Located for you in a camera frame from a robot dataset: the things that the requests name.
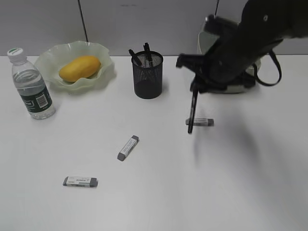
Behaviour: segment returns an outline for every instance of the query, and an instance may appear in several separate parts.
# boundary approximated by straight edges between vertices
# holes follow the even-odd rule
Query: mango
[[[68,82],[76,82],[80,78],[89,78],[101,67],[101,62],[95,56],[80,56],[64,66],[59,76]]]

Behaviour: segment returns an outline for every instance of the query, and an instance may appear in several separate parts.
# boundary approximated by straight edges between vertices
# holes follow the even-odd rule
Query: black cable
[[[82,9],[81,9],[80,0],[78,0],[78,5],[79,5],[79,11],[80,11],[80,16],[81,16],[82,25],[83,25],[83,31],[85,32],[86,41],[89,42],[89,40],[88,40],[88,35],[87,35],[87,30],[86,30],[86,26],[85,26],[85,21],[83,20],[83,15],[82,15]]]
[[[215,10],[215,16],[217,15],[217,11],[218,11],[219,2],[220,2],[220,0],[217,0],[217,3],[216,3],[216,10]]]

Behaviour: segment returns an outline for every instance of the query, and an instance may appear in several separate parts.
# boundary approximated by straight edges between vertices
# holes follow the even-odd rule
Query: eraser
[[[91,177],[66,177],[63,186],[95,188],[98,182],[96,178]]]
[[[130,152],[133,150],[133,148],[137,145],[139,142],[138,136],[132,136],[129,141],[125,144],[125,146],[122,148],[122,150],[117,155],[117,159],[119,161],[124,161],[127,156],[130,154]]]
[[[186,120],[186,125],[189,125],[189,119]],[[194,119],[193,125],[196,127],[213,127],[213,119]]]

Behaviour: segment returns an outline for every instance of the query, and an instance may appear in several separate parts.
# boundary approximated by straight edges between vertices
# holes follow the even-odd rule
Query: wavy glass bowl
[[[64,81],[59,77],[62,67],[82,55],[93,55],[101,61],[101,68],[89,78],[81,78],[75,83]],[[57,45],[39,56],[35,66],[41,72],[43,78],[59,88],[76,91],[91,88],[98,81],[106,78],[110,68],[114,69],[114,63],[109,56],[109,50],[98,43],[76,41],[73,43]]]

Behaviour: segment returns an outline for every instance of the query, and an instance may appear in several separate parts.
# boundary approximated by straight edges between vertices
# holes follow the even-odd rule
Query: black mesh pen holder
[[[142,99],[154,99],[162,93],[163,61],[161,54],[151,51],[153,64],[149,63],[145,52],[136,53],[142,65],[138,66],[132,58],[135,93]]]

